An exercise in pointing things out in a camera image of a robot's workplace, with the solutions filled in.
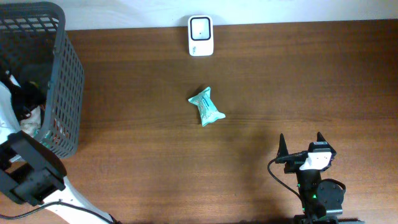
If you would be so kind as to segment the white floral cream tube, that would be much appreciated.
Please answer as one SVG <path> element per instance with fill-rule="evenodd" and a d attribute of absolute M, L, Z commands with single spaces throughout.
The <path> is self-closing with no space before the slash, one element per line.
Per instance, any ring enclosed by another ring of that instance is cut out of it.
<path fill-rule="evenodd" d="M 21 129 L 29 136 L 34 137 L 42 126 L 41 122 L 41 109 L 36 107 L 30 112 L 30 116 L 27 119 L 23 119 L 20 122 Z"/>

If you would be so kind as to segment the teal snack packet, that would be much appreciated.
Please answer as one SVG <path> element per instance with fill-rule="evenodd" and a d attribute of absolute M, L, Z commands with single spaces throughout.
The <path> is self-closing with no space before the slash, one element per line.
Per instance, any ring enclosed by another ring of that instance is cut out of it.
<path fill-rule="evenodd" d="M 218 111 L 217 107 L 211 100 L 211 87 L 206 87 L 197 95 L 188 99 L 188 102 L 197 106 L 201 125 L 205 127 L 207 124 L 214 123 L 219 119 L 224 119 L 226 115 Z"/>

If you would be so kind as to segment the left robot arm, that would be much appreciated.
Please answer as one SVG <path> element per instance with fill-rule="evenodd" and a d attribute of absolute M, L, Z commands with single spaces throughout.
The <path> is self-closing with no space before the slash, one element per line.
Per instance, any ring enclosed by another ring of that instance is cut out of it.
<path fill-rule="evenodd" d="M 67 177 L 60 159 L 21 130 L 12 106 L 23 99 L 15 79 L 1 71 L 1 193 L 34 212 L 49 210 L 67 223 L 116 223 L 96 208 Z"/>

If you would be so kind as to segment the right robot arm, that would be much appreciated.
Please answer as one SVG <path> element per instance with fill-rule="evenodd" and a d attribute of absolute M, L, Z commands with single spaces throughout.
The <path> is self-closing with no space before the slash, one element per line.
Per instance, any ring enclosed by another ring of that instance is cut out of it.
<path fill-rule="evenodd" d="M 339 219 L 343 213 L 343 201 L 346 186 L 335 179 L 322 179 L 321 173 L 331 167 L 336 156 L 334 148 L 318 132 L 317 139 L 311 142 L 306 151 L 289 153 L 284 135 L 279 137 L 279 148 L 276 158 L 267 166 L 270 175 L 300 200 L 303 213 L 295 215 L 292 223 L 362 223 L 355 218 Z M 286 174 L 295 174 L 297 188 L 290 188 L 278 179 L 271 171 L 271 164 L 283 164 Z"/>

